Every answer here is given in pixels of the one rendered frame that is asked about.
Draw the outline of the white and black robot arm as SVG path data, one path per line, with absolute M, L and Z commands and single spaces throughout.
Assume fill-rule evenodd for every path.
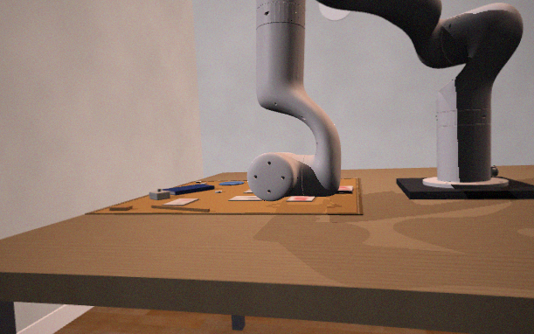
M 523 36 L 523 20 L 514 6 L 492 3 L 440 19 L 441 0 L 316 1 L 395 24 L 412 40 L 426 66 L 465 64 L 437 94 L 437 177 L 423 179 L 424 185 L 452 189 L 509 185 L 507 179 L 495 177 L 498 168 L 491 166 L 491 92 Z M 305 10 L 306 0 L 256 0 L 258 103 L 303 121 L 316 139 L 314 155 L 264 153 L 251 162 L 249 188 L 266 201 L 329 197 L 340 186 L 338 132 L 303 85 Z

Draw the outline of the orange card cloth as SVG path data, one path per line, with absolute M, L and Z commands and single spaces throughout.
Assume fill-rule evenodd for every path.
M 316 197 L 312 202 L 286 202 L 290 197 L 277 201 L 228 201 L 235 196 L 255 196 L 243 193 L 249 190 L 247 181 L 238 185 L 219 185 L 231 181 L 202 182 L 214 185 L 214 190 L 199 191 L 182 195 L 170 195 L 170 198 L 154 200 L 149 196 L 129 201 L 120 205 L 132 205 L 128 211 L 109 211 L 109 208 L 98 212 L 193 212 L 151 208 L 152 205 L 163 205 L 179 198 L 199 198 L 184 207 L 210 208 L 209 212 L 357 212 L 357 187 L 355 178 L 341 179 L 340 186 L 353 185 L 352 194 L 335 194 L 329 197 Z M 215 193 L 215 191 L 222 191 Z M 144 214 L 144 215 L 363 215 L 363 214 Z
M 357 212 L 98 212 L 111 206 L 85 214 L 363 214 L 363 205 L 359 178 L 356 178 Z

